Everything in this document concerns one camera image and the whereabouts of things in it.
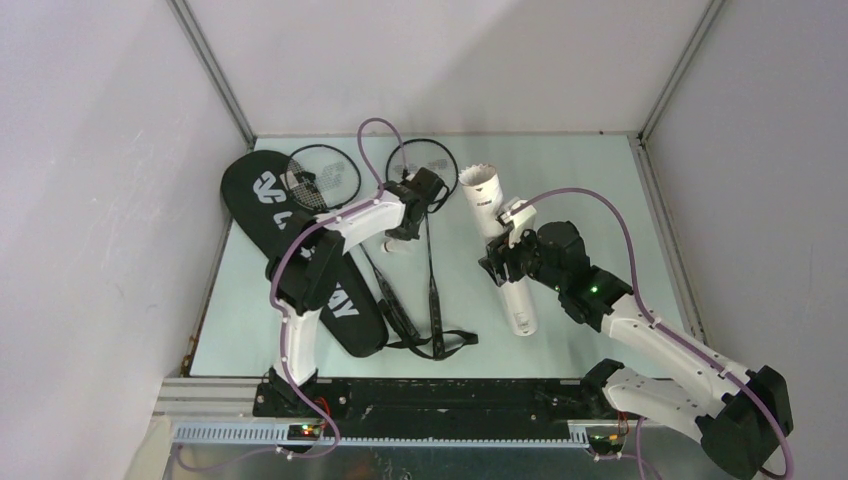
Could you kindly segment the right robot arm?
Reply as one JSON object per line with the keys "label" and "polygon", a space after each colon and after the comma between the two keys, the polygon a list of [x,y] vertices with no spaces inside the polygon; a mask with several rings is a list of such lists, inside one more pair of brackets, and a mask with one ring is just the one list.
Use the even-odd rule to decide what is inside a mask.
{"label": "right robot arm", "polygon": [[627,345],[663,367],[655,380],[604,359],[582,379],[585,411],[606,418],[634,413],[698,443],[736,479],[765,464],[794,428],[785,378],[768,365],[754,371],[641,308],[635,289],[592,264],[571,222],[551,222],[490,240],[480,266],[499,286],[533,280],[556,292],[578,324]]}

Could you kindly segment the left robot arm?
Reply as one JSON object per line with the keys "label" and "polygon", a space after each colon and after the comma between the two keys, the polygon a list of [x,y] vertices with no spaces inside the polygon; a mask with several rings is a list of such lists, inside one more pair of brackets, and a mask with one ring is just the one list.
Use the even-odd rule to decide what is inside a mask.
{"label": "left robot arm", "polygon": [[282,317],[276,374],[285,379],[277,402],[292,416],[304,416],[316,403],[307,383],[317,372],[315,342],[321,311],[336,291],[344,256],[369,238],[387,234],[409,241],[419,237],[430,205],[448,187],[421,167],[399,182],[387,181],[370,197],[318,216],[295,216],[294,237],[271,275],[271,306]]}

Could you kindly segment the shuttlecock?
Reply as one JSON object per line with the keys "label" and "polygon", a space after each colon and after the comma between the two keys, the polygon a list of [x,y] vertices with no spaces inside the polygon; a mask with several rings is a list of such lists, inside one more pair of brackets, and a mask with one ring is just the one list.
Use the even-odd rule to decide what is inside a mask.
{"label": "shuttlecock", "polygon": [[387,239],[382,245],[383,252],[388,254],[405,254],[408,252],[407,243],[398,239]]}
{"label": "shuttlecock", "polygon": [[459,172],[459,182],[463,187],[478,188],[497,176],[497,169],[490,164],[476,164]]}

